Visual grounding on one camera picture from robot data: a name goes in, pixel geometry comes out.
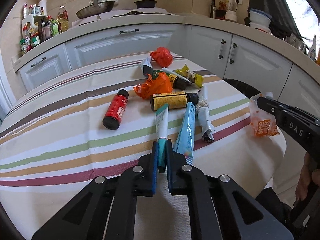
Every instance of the person's arm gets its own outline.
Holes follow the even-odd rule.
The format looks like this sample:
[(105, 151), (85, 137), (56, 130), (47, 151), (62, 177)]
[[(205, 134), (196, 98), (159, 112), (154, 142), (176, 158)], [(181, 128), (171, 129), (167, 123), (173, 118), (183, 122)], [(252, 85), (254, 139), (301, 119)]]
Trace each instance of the person's arm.
[(309, 171), (310, 155), (306, 153), (304, 156), (304, 165), (301, 169), (300, 179), (296, 188), (296, 200), (303, 201), (308, 194), (308, 186), (311, 180), (320, 186), (320, 170), (315, 170), (312, 173)]

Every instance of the red bottle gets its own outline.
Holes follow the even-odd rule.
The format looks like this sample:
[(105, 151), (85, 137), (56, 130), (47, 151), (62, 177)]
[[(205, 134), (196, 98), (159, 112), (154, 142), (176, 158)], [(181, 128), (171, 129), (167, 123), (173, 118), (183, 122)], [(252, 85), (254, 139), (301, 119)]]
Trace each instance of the red bottle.
[(102, 120), (103, 125), (110, 130), (117, 130), (120, 126), (122, 115), (127, 106), (129, 93), (121, 89), (115, 95)]

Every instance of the cabinet door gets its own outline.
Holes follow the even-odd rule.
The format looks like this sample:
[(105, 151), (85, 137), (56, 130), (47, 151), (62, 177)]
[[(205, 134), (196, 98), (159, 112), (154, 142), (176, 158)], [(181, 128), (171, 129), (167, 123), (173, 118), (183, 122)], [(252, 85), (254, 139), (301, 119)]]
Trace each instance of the cabinet door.
[(227, 67), (232, 34), (192, 26), (188, 39), (189, 60), (223, 78)]
[(27, 91), (71, 70), (65, 44), (56, 46), (24, 65), (20, 70)]
[(245, 82), (278, 99), (289, 76), (292, 62), (248, 39), (233, 35), (224, 78)]
[[(292, 66), (289, 78), (278, 101), (301, 108), (320, 117), (320, 86), (296, 65)], [(306, 153), (289, 135), (284, 133), (284, 137), (287, 142), (287, 150), (280, 168), (274, 175), (274, 185), (277, 193), (295, 187), (298, 183)]]
[(76, 69), (113, 57), (166, 47), (181, 56), (184, 49), (185, 25), (130, 25), (95, 32), (66, 43), (71, 68)]

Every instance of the striped tablecloth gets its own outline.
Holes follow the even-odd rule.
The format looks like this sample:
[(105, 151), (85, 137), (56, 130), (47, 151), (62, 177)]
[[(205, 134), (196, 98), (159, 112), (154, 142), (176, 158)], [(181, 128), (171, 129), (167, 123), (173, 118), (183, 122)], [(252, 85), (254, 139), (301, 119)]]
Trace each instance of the striped tablecloth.
[[(112, 177), (137, 164), (156, 138), (150, 102), (132, 90), (144, 82), (146, 54), (115, 58), (59, 76), (32, 90), (0, 127), (0, 201), (17, 229), (31, 239), (52, 215), (91, 179)], [(256, 196), (280, 165), (283, 135), (250, 135), (248, 99), (209, 71), (174, 55), (170, 69), (204, 76), (215, 142), (201, 140), (196, 124), (195, 166), (210, 176), (230, 175)], [(120, 128), (107, 130), (103, 116), (117, 90), (129, 91)], [(168, 137), (176, 140), (185, 109), (169, 111)], [(170, 196), (166, 174), (157, 194), (138, 198), (135, 239), (190, 239), (187, 198)]]

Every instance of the blue lid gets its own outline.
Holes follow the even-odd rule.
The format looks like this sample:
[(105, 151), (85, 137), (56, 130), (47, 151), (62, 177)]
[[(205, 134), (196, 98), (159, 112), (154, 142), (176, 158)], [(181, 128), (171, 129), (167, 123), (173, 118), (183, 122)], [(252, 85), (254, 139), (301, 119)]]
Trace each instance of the blue lid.
[(270, 20), (272, 19), (272, 16), (270, 15), (270, 14), (268, 14), (268, 13), (266, 13), (266, 12), (264, 12), (264, 11), (261, 11), (261, 10), (258, 10), (258, 9), (250, 9), (250, 11), (253, 11), (253, 12), (257, 12), (257, 13), (260, 13), (260, 14), (262, 14), (262, 15), (264, 15), (264, 16), (266, 16), (266, 17), (268, 17)]

